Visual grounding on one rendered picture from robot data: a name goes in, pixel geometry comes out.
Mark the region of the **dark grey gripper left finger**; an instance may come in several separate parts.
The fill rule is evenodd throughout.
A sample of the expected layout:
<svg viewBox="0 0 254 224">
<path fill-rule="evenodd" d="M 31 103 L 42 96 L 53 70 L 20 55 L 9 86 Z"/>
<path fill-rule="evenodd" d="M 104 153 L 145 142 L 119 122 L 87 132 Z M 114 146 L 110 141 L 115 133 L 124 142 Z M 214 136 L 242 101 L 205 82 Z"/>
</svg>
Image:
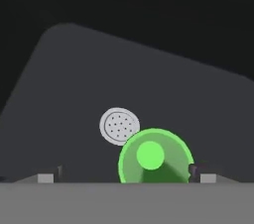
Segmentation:
<svg viewBox="0 0 254 224">
<path fill-rule="evenodd" d="M 14 182 L 27 183 L 57 183 L 63 181 L 63 166 L 52 168 L 37 168 L 26 171 L 13 178 Z"/>
</svg>

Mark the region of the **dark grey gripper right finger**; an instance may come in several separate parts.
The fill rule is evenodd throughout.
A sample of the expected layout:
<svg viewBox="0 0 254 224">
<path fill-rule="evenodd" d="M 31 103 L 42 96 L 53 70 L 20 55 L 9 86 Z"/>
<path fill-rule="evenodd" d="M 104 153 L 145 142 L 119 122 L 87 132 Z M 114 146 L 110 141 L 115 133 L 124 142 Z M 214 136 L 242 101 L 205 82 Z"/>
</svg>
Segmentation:
<svg viewBox="0 0 254 224">
<path fill-rule="evenodd" d="M 235 183 L 224 170 L 211 163 L 196 162 L 189 164 L 189 182 L 194 183 Z"/>
</svg>

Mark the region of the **green cup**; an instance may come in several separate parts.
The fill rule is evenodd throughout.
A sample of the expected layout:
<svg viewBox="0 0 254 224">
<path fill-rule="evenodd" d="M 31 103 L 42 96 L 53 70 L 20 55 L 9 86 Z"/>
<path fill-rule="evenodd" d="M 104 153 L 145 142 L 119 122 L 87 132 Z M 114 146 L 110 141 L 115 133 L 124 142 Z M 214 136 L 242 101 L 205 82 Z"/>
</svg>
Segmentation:
<svg viewBox="0 0 254 224">
<path fill-rule="evenodd" d="M 187 144 L 170 131 L 150 128 L 132 136 L 118 160 L 121 183 L 188 183 L 194 163 Z"/>
</svg>

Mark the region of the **grey round sink drain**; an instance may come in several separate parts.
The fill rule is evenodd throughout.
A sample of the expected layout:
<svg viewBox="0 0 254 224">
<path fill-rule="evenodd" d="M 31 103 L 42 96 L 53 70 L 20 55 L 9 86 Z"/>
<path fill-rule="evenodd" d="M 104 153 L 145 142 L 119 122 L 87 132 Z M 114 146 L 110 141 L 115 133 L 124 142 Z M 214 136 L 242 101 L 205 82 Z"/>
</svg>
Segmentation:
<svg viewBox="0 0 254 224">
<path fill-rule="evenodd" d="M 129 138 L 140 131 L 140 121 L 133 112 L 114 107 L 101 116 L 99 130 L 107 142 L 115 146 L 123 146 Z"/>
</svg>

